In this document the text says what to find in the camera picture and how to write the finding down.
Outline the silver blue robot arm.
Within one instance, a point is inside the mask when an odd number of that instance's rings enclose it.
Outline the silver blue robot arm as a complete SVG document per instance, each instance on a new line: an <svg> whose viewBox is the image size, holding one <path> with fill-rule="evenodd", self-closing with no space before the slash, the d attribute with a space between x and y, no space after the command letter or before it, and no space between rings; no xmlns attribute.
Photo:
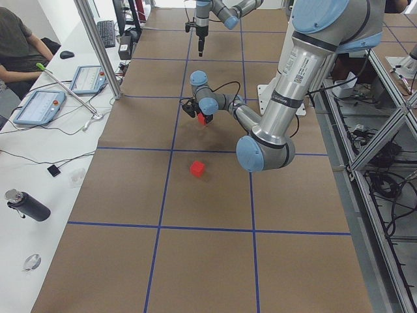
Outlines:
<svg viewBox="0 0 417 313"><path fill-rule="evenodd" d="M219 110L229 112L247 131L237 142L240 165L248 172L283 168L295 145L286 134L323 63L333 53L367 50L382 38L384 1L296 1L291 13L293 47L274 84L262 116L238 95L215 93L203 71L190 76L192 98L182 105L206 122Z"/></svg>
<svg viewBox="0 0 417 313"><path fill-rule="evenodd" d="M186 24L186 32L195 28L198 36L198 54L203 56L205 39L209 35L209 18L212 12L229 30L233 29L239 20L263 4L263 0L241 1L232 7L227 7L223 1L196 1L195 18Z"/></svg>

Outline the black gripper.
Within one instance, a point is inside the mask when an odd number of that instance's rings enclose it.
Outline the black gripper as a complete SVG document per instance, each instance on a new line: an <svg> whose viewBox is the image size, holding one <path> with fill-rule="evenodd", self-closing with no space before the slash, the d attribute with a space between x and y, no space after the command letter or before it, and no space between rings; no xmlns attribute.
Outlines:
<svg viewBox="0 0 417 313"><path fill-rule="evenodd" d="M213 120L214 115L210 114L210 115L204 115L204 121L205 123L210 123Z"/></svg>
<svg viewBox="0 0 417 313"><path fill-rule="evenodd" d="M199 54L200 57L202 57L203 52L204 52L204 47L205 47L205 38L209 34L209 27L207 25L206 26L197 25L196 26L196 34L199 37L199 40L198 40L198 54Z"/></svg>

